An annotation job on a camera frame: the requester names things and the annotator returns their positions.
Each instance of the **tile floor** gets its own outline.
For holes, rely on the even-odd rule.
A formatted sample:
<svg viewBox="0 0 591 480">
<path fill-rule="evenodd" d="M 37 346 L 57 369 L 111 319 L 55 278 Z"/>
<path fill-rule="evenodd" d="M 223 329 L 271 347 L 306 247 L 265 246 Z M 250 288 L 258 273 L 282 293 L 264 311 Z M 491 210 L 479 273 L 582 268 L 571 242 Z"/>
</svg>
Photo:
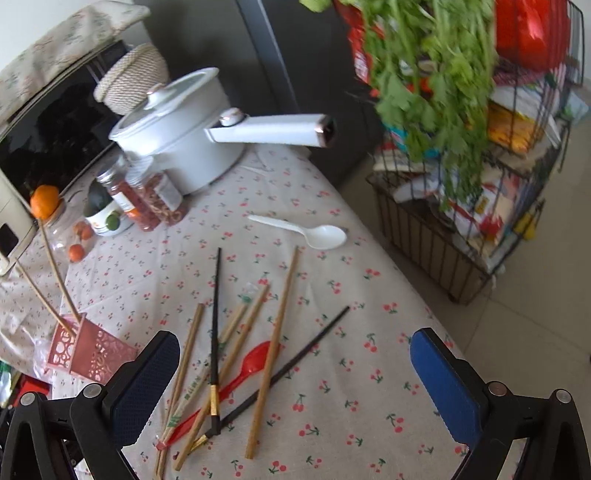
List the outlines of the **tile floor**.
<svg viewBox="0 0 591 480">
<path fill-rule="evenodd" d="M 566 162 L 544 192 L 536 237 L 506 262 L 506 273 L 468 306 L 386 245 L 364 162 L 341 187 L 359 215 L 485 381 L 514 393 L 548 397 L 569 390 L 591 446 L 591 118 L 572 132 Z"/>
</svg>

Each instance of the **glass jar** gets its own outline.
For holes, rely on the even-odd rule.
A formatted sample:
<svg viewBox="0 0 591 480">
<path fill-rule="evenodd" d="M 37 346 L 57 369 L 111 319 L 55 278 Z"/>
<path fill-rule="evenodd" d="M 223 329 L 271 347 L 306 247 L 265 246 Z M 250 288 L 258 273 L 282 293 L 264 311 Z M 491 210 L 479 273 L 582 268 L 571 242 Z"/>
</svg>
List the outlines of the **glass jar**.
<svg viewBox="0 0 591 480">
<path fill-rule="evenodd" d="M 43 222 L 51 249 L 59 261 L 68 259 L 77 263 L 95 244 L 92 228 L 83 220 L 82 206 L 73 200 L 78 193 L 81 192 L 76 192 L 69 202 L 60 199 L 56 211 Z"/>
<path fill-rule="evenodd" d="M 187 215 L 189 207 L 186 199 L 178 192 L 168 175 L 155 165 L 153 157 L 134 162 L 125 175 L 125 181 L 166 225 L 176 225 Z"/>
<path fill-rule="evenodd" d="M 151 232 L 160 224 L 160 219 L 125 181 L 125 162 L 122 157 L 103 168 L 96 179 L 144 232 Z"/>
</svg>

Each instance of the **orange fruit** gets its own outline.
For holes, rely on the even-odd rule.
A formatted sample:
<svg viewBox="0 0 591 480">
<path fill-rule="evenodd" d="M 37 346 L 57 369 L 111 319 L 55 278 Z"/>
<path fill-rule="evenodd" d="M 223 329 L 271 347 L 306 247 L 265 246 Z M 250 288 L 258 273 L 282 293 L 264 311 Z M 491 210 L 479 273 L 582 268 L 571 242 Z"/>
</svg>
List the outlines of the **orange fruit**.
<svg viewBox="0 0 591 480">
<path fill-rule="evenodd" d="M 80 232 L 80 239 L 81 240 L 88 240 L 88 239 L 92 238 L 92 236 L 94 234 L 95 233 L 92 231 L 92 228 L 87 223 L 87 224 L 85 224 L 84 228 Z"/>
<path fill-rule="evenodd" d="M 30 200 L 35 218 L 47 220 L 60 204 L 60 191 L 53 185 L 39 185 Z"/>
<path fill-rule="evenodd" d="M 81 220 L 74 225 L 74 234 L 80 238 L 80 240 L 88 240 L 89 238 L 92 238 L 95 233 L 92 231 L 92 228 L 88 223 Z"/>
<path fill-rule="evenodd" d="M 74 234 L 76 236 L 80 236 L 80 234 L 82 233 L 82 230 L 84 230 L 84 227 L 87 225 L 87 223 L 83 220 L 81 220 L 80 222 L 78 222 L 77 224 L 74 225 L 73 229 L 74 229 Z"/>
<path fill-rule="evenodd" d="M 68 257 L 72 263 L 77 263 L 86 255 L 84 248 L 80 244 L 74 244 L 68 249 Z"/>
</svg>

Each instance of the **white plastic spoon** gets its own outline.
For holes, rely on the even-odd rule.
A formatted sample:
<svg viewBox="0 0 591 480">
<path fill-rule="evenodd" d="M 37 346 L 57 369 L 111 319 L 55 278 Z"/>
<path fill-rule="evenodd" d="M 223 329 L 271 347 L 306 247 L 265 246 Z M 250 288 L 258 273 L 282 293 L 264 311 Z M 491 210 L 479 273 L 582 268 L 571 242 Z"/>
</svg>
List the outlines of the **white plastic spoon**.
<svg viewBox="0 0 591 480">
<path fill-rule="evenodd" d="M 347 241 L 347 234 L 344 230 L 334 225 L 320 225 L 316 228 L 303 228 L 295 223 L 289 223 L 284 220 L 262 217 L 259 215 L 249 215 L 248 219 L 253 222 L 264 223 L 265 225 L 276 226 L 277 228 L 301 233 L 304 235 L 306 243 L 317 250 L 331 250 L 340 247 Z"/>
</svg>

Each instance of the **red plastic spoon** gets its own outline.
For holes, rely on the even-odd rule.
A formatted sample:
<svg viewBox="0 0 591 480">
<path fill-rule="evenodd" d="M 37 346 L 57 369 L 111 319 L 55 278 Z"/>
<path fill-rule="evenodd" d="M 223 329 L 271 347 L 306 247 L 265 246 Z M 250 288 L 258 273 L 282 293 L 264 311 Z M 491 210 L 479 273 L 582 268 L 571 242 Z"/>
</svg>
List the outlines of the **red plastic spoon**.
<svg viewBox="0 0 591 480">
<path fill-rule="evenodd" d="M 242 360 L 242 368 L 238 376 L 232 380 L 228 385 L 226 385 L 223 389 L 220 390 L 220 402 L 226 400 L 231 393 L 236 390 L 247 378 L 253 376 L 256 373 L 259 373 L 261 370 L 265 368 L 265 360 L 267 359 L 267 353 L 269 351 L 270 341 L 266 341 L 254 347 L 250 352 L 246 354 L 244 359 Z M 193 413 L 187 420 L 179 424 L 175 429 L 174 433 L 170 437 L 167 445 L 159 443 L 157 445 L 158 450 L 163 450 L 166 446 L 171 446 L 175 443 L 179 438 L 183 437 L 189 430 L 191 430 L 191 426 L 193 425 L 193 420 L 199 413 L 197 410 Z"/>
</svg>

